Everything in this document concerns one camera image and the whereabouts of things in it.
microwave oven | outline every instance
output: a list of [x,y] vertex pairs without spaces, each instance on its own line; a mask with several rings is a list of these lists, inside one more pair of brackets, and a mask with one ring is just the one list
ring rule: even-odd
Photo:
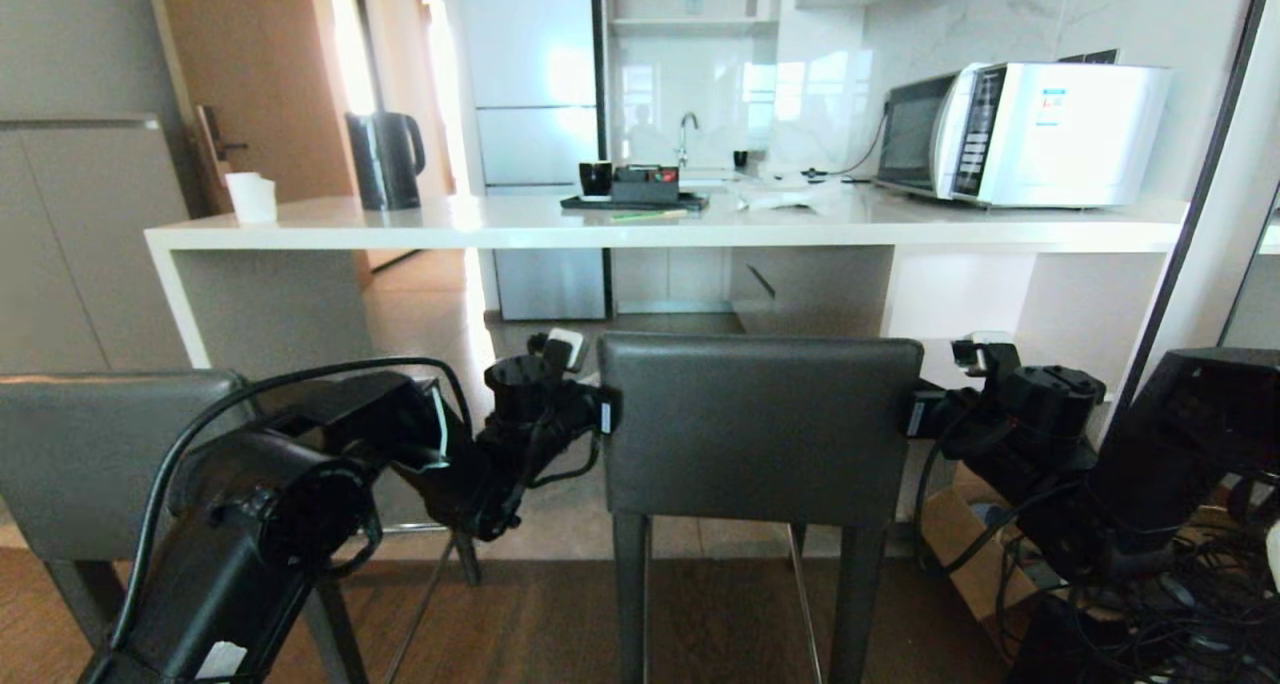
[[1117,206],[1138,196],[1170,69],[972,64],[890,90],[876,183],[986,206]]

white kitchen island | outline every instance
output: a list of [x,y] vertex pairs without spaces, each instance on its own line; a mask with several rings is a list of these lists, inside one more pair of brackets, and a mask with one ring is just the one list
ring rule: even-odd
[[[1165,201],[983,211],[870,186],[826,191],[814,211],[741,210],[722,192],[700,214],[648,220],[562,210],[558,197],[453,196],[388,214],[321,199],[282,205],[274,223],[223,215],[146,238],[192,365],[250,377],[371,352],[351,250],[717,248],[731,252],[724,291],[748,332],[931,345],[1007,330],[1114,391],[1185,213]],[[927,348],[927,373],[963,380],[946,347]]]

white refrigerator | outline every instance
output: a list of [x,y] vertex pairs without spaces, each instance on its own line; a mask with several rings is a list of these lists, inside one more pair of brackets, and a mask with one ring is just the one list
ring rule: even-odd
[[[579,193],[602,159],[595,0],[461,0],[485,193]],[[603,250],[495,252],[504,319],[604,319]]]

black tray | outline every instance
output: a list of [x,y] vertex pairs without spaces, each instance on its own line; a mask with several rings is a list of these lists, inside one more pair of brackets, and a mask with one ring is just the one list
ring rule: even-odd
[[611,199],[595,197],[582,200],[580,196],[571,196],[562,199],[561,206],[563,209],[607,209],[613,211],[675,211],[677,209],[700,211],[707,209],[707,197],[690,192],[680,192],[677,201],[613,201]]

electric kettle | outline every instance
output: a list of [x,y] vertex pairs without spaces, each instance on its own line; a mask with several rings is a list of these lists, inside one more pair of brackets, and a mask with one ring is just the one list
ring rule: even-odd
[[426,168],[426,152],[422,133],[411,115],[392,111],[347,114],[347,133],[365,209],[389,211],[421,206],[417,175]]

